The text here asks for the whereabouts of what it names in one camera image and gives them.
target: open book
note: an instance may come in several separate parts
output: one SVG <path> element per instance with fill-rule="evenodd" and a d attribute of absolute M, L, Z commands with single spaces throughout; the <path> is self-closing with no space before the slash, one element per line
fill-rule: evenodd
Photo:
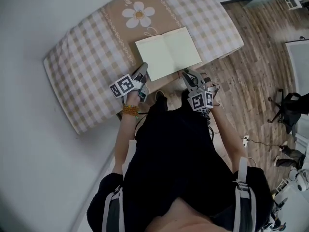
<path fill-rule="evenodd" d="M 187 28 L 135 42 L 151 81 L 201 62 Z"/>

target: plaid fabric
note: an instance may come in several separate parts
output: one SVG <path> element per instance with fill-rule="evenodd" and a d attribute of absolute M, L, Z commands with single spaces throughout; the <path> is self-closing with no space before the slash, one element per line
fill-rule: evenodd
<path fill-rule="evenodd" d="M 243 46 L 237 29 L 216 0 L 160 0 L 186 26 L 203 64 Z M 122 39 L 104 8 L 71 29 L 48 53 L 44 66 L 70 123 L 78 134 L 121 111 L 109 85 L 132 73 Z"/>

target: person's left hand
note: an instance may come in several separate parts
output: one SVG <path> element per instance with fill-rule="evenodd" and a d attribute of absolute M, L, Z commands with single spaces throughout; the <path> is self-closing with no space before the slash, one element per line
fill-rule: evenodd
<path fill-rule="evenodd" d="M 138 106 L 140 103 L 140 97 L 138 91 L 131 91 L 126 97 L 126 105 Z"/>

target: orange bracelet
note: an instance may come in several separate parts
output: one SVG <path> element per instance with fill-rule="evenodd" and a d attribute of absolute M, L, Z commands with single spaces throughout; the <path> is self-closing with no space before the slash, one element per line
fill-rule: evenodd
<path fill-rule="evenodd" d="M 129 114 L 129 115 L 137 117 L 137 115 L 139 115 L 139 110 L 140 109 L 138 106 L 124 105 L 122 109 L 122 114 Z"/>

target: person's left arm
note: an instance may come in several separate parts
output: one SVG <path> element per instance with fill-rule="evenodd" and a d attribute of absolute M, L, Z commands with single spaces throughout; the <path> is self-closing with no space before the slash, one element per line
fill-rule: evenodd
<path fill-rule="evenodd" d="M 128 93 L 126 105 L 138 106 L 140 97 L 137 91 Z M 126 161 L 127 152 L 129 149 L 129 141 L 135 138 L 135 126 L 136 118 L 133 115 L 123 114 L 120 128 L 118 131 L 116 143 L 115 143 L 115 166 L 112 170 L 113 173 L 123 174 L 122 165 Z"/>

